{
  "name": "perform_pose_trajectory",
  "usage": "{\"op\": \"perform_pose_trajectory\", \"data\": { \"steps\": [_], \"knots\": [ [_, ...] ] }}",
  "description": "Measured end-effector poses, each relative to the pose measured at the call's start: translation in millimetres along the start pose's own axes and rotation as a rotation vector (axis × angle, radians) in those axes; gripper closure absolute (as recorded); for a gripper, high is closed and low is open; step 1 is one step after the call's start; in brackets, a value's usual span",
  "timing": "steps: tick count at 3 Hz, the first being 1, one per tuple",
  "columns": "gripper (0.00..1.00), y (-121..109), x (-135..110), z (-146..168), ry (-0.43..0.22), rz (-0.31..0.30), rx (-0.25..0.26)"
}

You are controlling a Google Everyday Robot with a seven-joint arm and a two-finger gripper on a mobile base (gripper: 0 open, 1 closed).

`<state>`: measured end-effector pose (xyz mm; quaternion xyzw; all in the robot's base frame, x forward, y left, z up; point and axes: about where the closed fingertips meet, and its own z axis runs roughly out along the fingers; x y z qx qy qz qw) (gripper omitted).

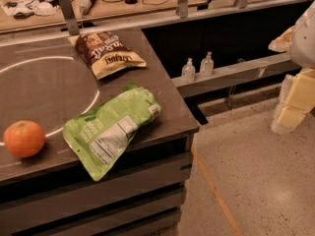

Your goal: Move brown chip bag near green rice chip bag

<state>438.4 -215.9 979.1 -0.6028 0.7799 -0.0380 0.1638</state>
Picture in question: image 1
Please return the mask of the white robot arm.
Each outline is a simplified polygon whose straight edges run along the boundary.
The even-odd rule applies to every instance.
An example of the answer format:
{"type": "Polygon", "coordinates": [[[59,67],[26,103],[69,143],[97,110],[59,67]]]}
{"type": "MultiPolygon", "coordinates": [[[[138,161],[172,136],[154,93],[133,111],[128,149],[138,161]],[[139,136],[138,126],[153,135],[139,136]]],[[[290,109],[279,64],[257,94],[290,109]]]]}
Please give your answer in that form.
{"type": "Polygon", "coordinates": [[[273,116],[272,130],[286,134],[315,107],[315,1],[294,26],[269,44],[269,49],[287,51],[290,60],[301,67],[296,76],[285,76],[273,116]]]}

